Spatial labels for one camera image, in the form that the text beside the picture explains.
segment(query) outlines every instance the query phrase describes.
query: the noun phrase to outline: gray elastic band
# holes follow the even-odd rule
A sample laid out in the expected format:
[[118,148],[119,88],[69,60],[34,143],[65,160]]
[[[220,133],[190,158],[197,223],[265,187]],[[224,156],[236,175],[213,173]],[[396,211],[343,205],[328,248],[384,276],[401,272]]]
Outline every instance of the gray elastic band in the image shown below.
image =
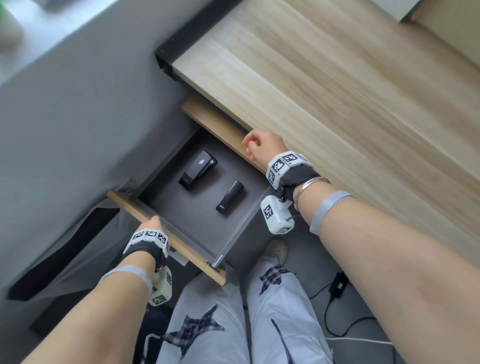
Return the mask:
[[141,279],[144,280],[148,288],[148,294],[150,295],[152,293],[152,288],[153,288],[152,281],[148,279],[148,275],[143,269],[136,266],[123,266],[120,268],[112,269],[110,272],[106,273],[102,278],[100,278],[100,281],[98,282],[97,285],[99,285],[100,282],[103,281],[110,274],[117,273],[117,272],[130,272],[130,273],[136,274],[137,276],[139,276]]
[[318,235],[318,229],[322,220],[324,219],[325,215],[328,211],[340,201],[346,200],[347,198],[355,198],[351,194],[345,191],[337,191],[333,192],[330,196],[328,196],[318,207],[317,211],[313,214],[312,224],[310,225],[310,232],[315,235]]

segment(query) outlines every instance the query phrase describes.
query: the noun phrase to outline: forearm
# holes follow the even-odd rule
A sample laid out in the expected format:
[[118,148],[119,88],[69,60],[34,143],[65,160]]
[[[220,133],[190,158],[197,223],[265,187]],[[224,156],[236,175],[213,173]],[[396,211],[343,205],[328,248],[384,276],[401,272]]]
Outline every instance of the forearm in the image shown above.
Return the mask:
[[[152,278],[155,260],[145,252],[127,256]],[[81,300],[27,357],[24,363],[131,363],[149,292],[129,272],[106,277]]]
[[[300,195],[299,210],[308,223],[334,191],[318,182]],[[326,214],[319,237],[408,363],[473,362],[480,332],[480,270],[354,199]]]

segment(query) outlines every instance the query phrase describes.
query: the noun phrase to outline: drawer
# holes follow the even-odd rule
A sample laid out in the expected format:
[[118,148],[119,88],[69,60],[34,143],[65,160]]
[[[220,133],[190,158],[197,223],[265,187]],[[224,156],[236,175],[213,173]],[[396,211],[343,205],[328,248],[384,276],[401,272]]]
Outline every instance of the drawer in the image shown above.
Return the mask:
[[[155,170],[139,191],[131,196],[109,191],[108,196],[141,222],[159,215],[172,256],[183,265],[190,260],[223,285],[221,261],[258,212],[260,202],[273,190],[264,176],[265,169],[245,154],[243,130],[198,96],[189,97],[182,109],[201,128]],[[218,164],[186,190],[179,179],[203,150]],[[244,190],[227,212],[220,214],[215,207],[235,180],[244,185]]]

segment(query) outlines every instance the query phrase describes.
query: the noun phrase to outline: black usb drive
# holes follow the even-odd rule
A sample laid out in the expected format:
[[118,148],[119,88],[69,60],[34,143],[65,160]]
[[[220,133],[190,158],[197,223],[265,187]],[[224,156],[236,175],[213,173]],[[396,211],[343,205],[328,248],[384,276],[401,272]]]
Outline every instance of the black usb drive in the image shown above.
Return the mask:
[[187,171],[180,178],[179,183],[189,189],[193,182],[197,181],[202,177],[209,169],[211,169],[218,162],[210,153],[204,150],[199,156],[195,159]]
[[224,214],[235,196],[237,196],[241,190],[243,190],[243,184],[235,181],[228,190],[228,192],[225,194],[225,196],[223,196],[222,201],[220,201],[220,203],[217,205],[216,210],[219,213]]

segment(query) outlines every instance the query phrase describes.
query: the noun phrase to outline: white sneaker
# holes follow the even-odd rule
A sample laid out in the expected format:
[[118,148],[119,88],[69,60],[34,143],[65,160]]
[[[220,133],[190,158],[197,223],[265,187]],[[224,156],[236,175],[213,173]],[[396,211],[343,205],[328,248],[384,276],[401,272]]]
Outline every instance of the white sneaker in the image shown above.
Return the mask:
[[273,239],[265,248],[264,256],[276,256],[280,265],[283,265],[288,256],[287,245],[283,240]]

